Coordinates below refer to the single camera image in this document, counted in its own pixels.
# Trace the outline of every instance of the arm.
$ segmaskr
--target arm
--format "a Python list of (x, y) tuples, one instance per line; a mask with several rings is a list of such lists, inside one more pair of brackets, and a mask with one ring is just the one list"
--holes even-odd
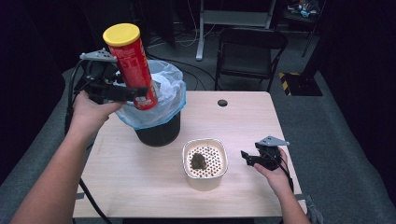
[(108, 115), (122, 103), (97, 105), (81, 92), (70, 129), (48, 166), (22, 201), (11, 223), (70, 223), (86, 148)]
[[(281, 148), (279, 149), (279, 152), (283, 160), (287, 161), (288, 157), (286, 156), (286, 153)], [(268, 179), (269, 185), (273, 189), (276, 197), (279, 199), (280, 207), (282, 209), (282, 217), (285, 224), (310, 223), (303, 209), (298, 204), (294, 193), (291, 191), (288, 177), (280, 168), (270, 171), (258, 163), (254, 164), (254, 168)]]

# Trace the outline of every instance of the red cylindrical can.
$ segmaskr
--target red cylindrical can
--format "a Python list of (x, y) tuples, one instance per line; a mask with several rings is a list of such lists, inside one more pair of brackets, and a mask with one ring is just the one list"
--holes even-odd
[(148, 61), (140, 39), (139, 28), (131, 23), (120, 23), (105, 30), (103, 39), (110, 52), (117, 57), (118, 66), (127, 87), (147, 87), (146, 97), (136, 97), (134, 106), (140, 110), (148, 110), (158, 103), (152, 85)]

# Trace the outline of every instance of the blue plastic bag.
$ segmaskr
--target blue plastic bag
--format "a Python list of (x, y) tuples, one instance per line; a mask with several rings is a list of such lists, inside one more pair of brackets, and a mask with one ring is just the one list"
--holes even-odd
[(167, 123), (186, 104), (186, 83), (183, 73), (170, 63), (148, 60), (148, 68), (158, 103), (149, 110), (138, 110), (128, 102), (116, 112), (119, 119), (135, 130)]

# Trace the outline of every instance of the small black hole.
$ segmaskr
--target small black hole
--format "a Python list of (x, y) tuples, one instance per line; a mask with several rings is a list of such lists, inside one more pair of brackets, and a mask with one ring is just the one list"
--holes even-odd
[(227, 104), (228, 104), (228, 102), (227, 102), (226, 100), (219, 100), (219, 101), (218, 101), (218, 105), (219, 105), (219, 106), (224, 107), (224, 106), (226, 106)]

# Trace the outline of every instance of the table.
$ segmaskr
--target table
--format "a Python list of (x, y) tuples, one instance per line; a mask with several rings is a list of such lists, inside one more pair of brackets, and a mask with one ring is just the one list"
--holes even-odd
[(244, 25), (270, 28), (276, 0), (271, 0), (268, 12), (243, 12), (205, 10), (205, 0), (201, 0), (199, 20), (199, 42), (195, 59), (201, 61), (204, 54), (204, 24)]
[[(187, 91), (174, 142), (148, 147), (113, 114), (96, 137), (82, 179), (108, 217), (280, 217), (265, 177), (240, 153), (259, 155), (254, 143), (268, 135), (284, 139), (269, 93)], [(228, 171), (210, 191), (193, 189), (183, 170), (182, 149), (197, 138), (216, 138), (227, 152)], [(300, 194), (291, 160), (289, 168)], [(304, 201), (300, 205), (306, 212)], [(74, 217), (99, 216), (84, 197), (76, 201)]]

